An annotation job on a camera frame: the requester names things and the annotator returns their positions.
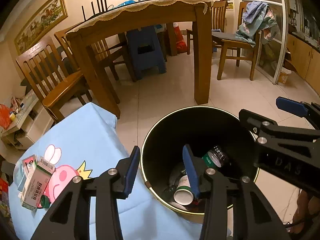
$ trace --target blue plastic stool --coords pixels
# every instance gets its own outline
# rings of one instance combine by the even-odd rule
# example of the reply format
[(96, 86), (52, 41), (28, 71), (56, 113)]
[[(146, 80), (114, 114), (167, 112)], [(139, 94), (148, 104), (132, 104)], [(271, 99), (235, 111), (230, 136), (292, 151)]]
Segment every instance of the blue plastic stool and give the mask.
[(137, 79), (142, 78), (141, 70), (154, 66), (159, 68), (161, 74), (167, 72), (160, 43), (153, 26), (143, 27), (141, 31), (138, 29), (128, 31), (127, 39)]

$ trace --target white bucket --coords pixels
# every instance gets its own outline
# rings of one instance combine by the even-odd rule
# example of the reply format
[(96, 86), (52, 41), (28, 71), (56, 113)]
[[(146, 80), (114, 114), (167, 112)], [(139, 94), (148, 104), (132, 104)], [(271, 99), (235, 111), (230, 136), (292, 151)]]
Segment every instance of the white bucket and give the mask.
[(291, 74), (291, 70), (286, 69), (284, 67), (281, 68), (278, 84), (280, 86), (285, 86), (285, 83), (287, 82), (288, 76)]

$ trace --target lace tablecloth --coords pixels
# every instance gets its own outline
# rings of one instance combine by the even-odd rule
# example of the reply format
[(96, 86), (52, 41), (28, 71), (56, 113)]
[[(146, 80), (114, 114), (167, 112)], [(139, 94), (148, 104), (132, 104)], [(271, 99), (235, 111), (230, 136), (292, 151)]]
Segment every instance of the lace tablecloth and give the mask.
[(123, 11), (128, 11), (128, 12), (137, 12), (137, 11), (141, 11), (145, 8), (147, 8), (149, 5), (153, 4), (156, 6), (168, 6), (168, 5), (172, 5), (178, 1), (187, 3), (187, 4), (198, 4), (198, 3), (203, 3), (204, 4), (204, 10), (203, 13), (205, 14), (208, 10), (208, 2), (211, 2), (211, 5), (213, 4), (212, 0), (145, 0), (145, 1), (141, 1), (141, 2), (136, 2), (136, 3), (131, 3), (119, 8), (115, 8), (112, 9), (108, 12), (105, 12), (103, 14), (100, 14), (92, 19), (89, 19), (83, 23), (81, 23), (80, 25), (74, 27), (73, 29), (71, 29), (68, 33), (71, 32), (77, 32), (78, 30), (82, 29), (82, 28), (86, 28), (86, 27), (90, 27), (90, 26), (94, 26), (96, 22), (98, 21), (108, 21), (111, 20), (115, 17), (117, 17), (119, 14), (121, 14)]

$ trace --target clothing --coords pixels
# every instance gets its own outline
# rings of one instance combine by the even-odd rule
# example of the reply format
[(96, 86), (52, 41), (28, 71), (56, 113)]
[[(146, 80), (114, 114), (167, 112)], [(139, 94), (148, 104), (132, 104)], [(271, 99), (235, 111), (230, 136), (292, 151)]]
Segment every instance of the clothing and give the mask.
[(262, 31), (262, 44), (267, 44), (280, 32), (278, 23), (266, 3), (260, 1), (248, 3), (242, 19), (244, 22), (236, 31), (236, 38), (246, 40), (252, 47), (256, 45), (254, 35), (257, 31)]
[(265, 2), (253, 1), (248, 3), (246, 7), (246, 11), (242, 15), (242, 19), (245, 24), (250, 24), (256, 18), (256, 16), (266, 7), (268, 6)]

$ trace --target cardboard box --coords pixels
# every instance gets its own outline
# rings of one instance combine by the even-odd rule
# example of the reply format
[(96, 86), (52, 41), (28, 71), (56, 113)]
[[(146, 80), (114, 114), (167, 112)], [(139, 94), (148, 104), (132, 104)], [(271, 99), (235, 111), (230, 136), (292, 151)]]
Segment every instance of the cardboard box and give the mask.
[(54, 165), (47, 162), (43, 157), (32, 163), (29, 169), (26, 183), (21, 194), (21, 204), (30, 210), (35, 210), (40, 202), (40, 198), (47, 187), (54, 172)]
[(34, 154), (22, 160), (21, 163), (22, 163), (23, 171), (26, 176), (28, 176), (30, 172), (34, 171), (33, 163), (36, 161), (37, 161), (37, 157)]

